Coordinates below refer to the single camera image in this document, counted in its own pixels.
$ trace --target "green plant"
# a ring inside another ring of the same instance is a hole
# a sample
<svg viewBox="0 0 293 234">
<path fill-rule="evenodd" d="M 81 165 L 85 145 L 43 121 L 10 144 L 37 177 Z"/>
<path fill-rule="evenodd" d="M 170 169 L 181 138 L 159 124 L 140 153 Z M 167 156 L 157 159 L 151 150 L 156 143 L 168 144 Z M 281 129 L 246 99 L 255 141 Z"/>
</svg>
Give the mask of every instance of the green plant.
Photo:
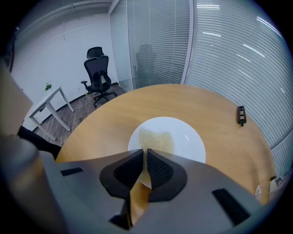
<svg viewBox="0 0 293 234">
<path fill-rule="evenodd" d="M 45 91 L 49 90 L 52 87 L 52 85 L 50 83 L 51 83 L 51 81 L 49 83 L 46 83 Z"/>
</svg>

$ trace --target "ceiling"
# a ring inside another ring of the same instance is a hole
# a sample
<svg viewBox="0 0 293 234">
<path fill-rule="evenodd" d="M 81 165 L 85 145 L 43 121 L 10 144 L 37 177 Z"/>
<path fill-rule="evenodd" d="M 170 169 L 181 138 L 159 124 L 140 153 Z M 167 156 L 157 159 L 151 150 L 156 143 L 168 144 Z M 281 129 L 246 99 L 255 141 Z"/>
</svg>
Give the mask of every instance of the ceiling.
<svg viewBox="0 0 293 234">
<path fill-rule="evenodd" d="M 65 14 L 89 8 L 107 13 L 113 0 L 40 0 L 18 24 L 16 43 L 45 23 Z"/>
</svg>

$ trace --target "window blinds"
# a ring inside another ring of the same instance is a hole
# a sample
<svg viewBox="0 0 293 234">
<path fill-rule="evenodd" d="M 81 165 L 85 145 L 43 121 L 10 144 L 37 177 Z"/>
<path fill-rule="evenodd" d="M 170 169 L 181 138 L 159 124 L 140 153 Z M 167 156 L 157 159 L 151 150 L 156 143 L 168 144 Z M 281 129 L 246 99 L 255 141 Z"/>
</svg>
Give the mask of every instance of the window blinds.
<svg viewBox="0 0 293 234">
<path fill-rule="evenodd" d="M 190 27 L 189 0 L 128 0 L 134 88 L 180 84 Z"/>
<path fill-rule="evenodd" d="M 280 177 L 293 165 L 293 130 L 271 152 L 276 166 L 276 176 Z"/>
<path fill-rule="evenodd" d="M 244 105 L 274 146 L 293 127 L 293 63 L 280 32 L 249 1 L 197 0 L 194 20 L 185 83 Z"/>
</svg>

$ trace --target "desk leg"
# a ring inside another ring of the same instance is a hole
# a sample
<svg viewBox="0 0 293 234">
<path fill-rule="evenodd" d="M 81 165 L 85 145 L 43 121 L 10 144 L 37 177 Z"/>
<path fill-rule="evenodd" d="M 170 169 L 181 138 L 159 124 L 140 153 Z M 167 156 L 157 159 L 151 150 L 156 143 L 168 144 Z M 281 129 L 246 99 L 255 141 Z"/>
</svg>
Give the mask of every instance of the desk leg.
<svg viewBox="0 0 293 234">
<path fill-rule="evenodd" d="M 41 129 L 46 135 L 48 135 L 53 141 L 56 140 L 56 137 L 48 133 L 47 130 L 43 128 L 43 126 L 36 120 L 34 116 L 31 116 L 30 118 L 38 126 L 38 128 Z"/>
<path fill-rule="evenodd" d="M 50 102 L 47 102 L 46 107 L 49 109 L 49 111 L 52 113 L 52 115 L 58 120 L 58 122 L 63 127 L 65 127 L 65 129 L 69 132 L 71 130 L 70 127 L 68 127 L 67 124 L 63 122 L 63 120 L 60 118 L 60 116 L 58 115 L 57 111 L 54 109 L 52 104 Z"/>
<path fill-rule="evenodd" d="M 63 96 L 63 98 L 64 98 L 64 100 L 66 101 L 66 103 L 67 103 L 67 105 L 69 106 L 69 108 L 71 109 L 71 111 L 74 112 L 74 110 L 73 110 L 71 104 L 70 104 L 69 101 L 67 100 L 67 98 L 66 98 L 66 96 L 65 96 L 65 94 L 64 94 L 64 92 L 63 92 L 63 90 L 62 90 L 61 88 L 60 88 L 60 93 L 61 93 L 61 95 Z"/>
</svg>

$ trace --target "white plate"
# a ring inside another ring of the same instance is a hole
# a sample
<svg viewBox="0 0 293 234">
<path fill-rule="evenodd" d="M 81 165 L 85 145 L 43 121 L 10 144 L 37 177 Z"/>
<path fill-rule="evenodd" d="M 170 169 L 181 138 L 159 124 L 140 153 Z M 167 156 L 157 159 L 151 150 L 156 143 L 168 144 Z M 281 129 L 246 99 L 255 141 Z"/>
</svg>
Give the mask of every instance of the white plate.
<svg viewBox="0 0 293 234">
<path fill-rule="evenodd" d="M 143 122 L 133 132 L 128 143 L 128 150 L 141 149 L 139 143 L 139 130 L 141 128 L 157 133 L 169 132 L 174 142 L 175 155 L 201 163 L 206 162 L 206 150 L 201 137 L 196 130 L 182 120 L 172 117 L 157 117 Z"/>
</svg>

